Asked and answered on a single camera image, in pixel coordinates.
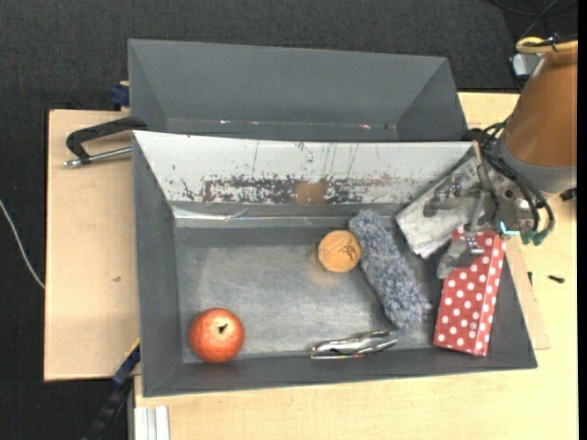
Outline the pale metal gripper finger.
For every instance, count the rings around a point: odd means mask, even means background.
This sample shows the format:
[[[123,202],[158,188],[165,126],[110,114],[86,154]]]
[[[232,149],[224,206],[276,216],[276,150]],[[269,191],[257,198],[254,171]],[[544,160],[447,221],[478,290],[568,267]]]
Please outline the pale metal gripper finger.
[[[438,263],[437,277],[444,280],[453,270],[468,268],[483,253],[484,249],[478,244],[475,235],[455,238]]]
[[[440,210],[456,208],[463,199],[462,179],[460,175],[449,175],[433,192],[433,196],[425,203],[424,217],[432,217]]]

